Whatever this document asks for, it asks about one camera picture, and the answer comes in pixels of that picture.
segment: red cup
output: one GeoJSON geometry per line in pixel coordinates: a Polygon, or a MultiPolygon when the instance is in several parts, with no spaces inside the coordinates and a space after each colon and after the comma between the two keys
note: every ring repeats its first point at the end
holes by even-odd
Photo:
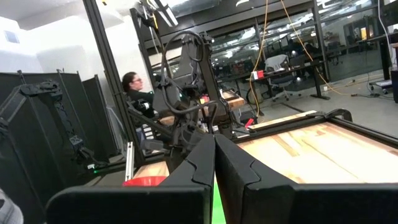
{"type": "Polygon", "coordinates": [[[153,176],[153,177],[140,177],[125,181],[124,187],[128,186],[141,186],[141,187],[154,187],[158,186],[162,181],[166,179],[164,176],[153,176]]]}

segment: black jacket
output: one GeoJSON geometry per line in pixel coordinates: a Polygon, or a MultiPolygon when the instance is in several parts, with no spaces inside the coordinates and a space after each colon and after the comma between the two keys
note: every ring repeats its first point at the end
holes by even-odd
{"type": "Polygon", "coordinates": [[[143,93],[137,90],[129,90],[127,93],[127,96],[130,97],[131,100],[133,101],[138,101],[138,100],[145,100],[150,104],[150,108],[143,112],[142,114],[147,117],[147,118],[153,118],[155,116],[154,109],[152,107],[153,101],[154,101],[154,95],[151,93],[143,93]]]}

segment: table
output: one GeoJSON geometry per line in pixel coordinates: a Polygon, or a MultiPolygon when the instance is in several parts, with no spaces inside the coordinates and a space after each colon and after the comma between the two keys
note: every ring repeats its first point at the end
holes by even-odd
{"type": "MultiPolygon", "coordinates": [[[[228,93],[228,92],[223,92],[223,98],[227,100],[228,106],[231,110],[235,110],[245,104],[243,98],[241,98],[240,96],[238,98],[236,98],[236,97],[234,97],[233,94],[228,93]]],[[[173,125],[174,124],[174,116],[168,116],[168,117],[160,119],[159,121],[164,125],[173,125]]]]}
{"type": "MultiPolygon", "coordinates": [[[[252,126],[299,118],[315,111],[252,126]]],[[[297,183],[398,182],[398,151],[331,123],[322,123],[239,144],[246,152],[297,183]]],[[[165,162],[134,176],[169,175],[165,162]]]]}
{"type": "MultiPolygon", "coordinates": [[[[313,62],[305,63],[304,65],[299,66],[299,67],[290,68],[290,70],[285,70],[285,71],[283,71],[283,72],[267,72],[267,73],[264,73],[264,77],[258,78],[258,79],[253,79],[253,78],[252,78],[251,81],[254,83],[254,82],[257,82],[257,81],[259,81],[259,80],[267,80],[267,79],[272,78],[272,77],[277,77],[277,76],[280,76],[280,75],[286,75],[286,74],[288,74],[288,73],[292,73],[292,72],[299,71],[299,70],[301,70],[301,69],[306,69],[306,68],[312,67],[312,68],[313,68],[313,71],[314,71],[314,73],[313,73],[313,79],[314,79],[314,82],[315,82],[315,89],[317,90],[317,94],[311,94],[311,96],[312,96],[312,97],[316,97],[316,98],[321,98],[321,99],[324,99],[324,100],[329,100],[330,97],[328,97],[328,96],[322,96],[321,89],[320,89],[319,74],[318,74],[317,66],[318,66],[318,65],[321,65],[321,64],[323,64],[323,61],[316,60],[316,61],[313,61],[313,62]]],[[[254,95],[255,95],[256,98],[257,98],[256,85],[252,85],[252,87],[253,87],[254,95]]],[[[260,115],[260,116],[263,116],[263,115],[264,115],[264,113],[263,113],[259,108],[257,108],[257,110],[260,111],[260,112],[259,112],[259,115],[260,115]]]]}

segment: wooden board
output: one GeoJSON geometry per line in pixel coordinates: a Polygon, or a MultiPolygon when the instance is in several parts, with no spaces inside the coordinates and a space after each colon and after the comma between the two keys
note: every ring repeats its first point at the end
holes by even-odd
{"type": "Polygon", "coordinates": [[[169,176],[169,170],[167,168],[166,162],[163,161],[151,165],[142,166],[134,175],[134,178],[153,176],[169,176]]]}
{"type": "Polygon", "coordinates": [[[398,182],[396,149],[331,123],[239,146],[298,183],[398,182]]]}

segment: red box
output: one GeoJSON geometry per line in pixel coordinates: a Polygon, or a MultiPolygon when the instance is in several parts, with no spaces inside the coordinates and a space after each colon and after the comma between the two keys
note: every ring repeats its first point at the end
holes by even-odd
{"type": "Polygon", "coordinates": [[[264,78],[264,71],[263,70],[257,71],[257,76],[258,78],[264,78]]]}

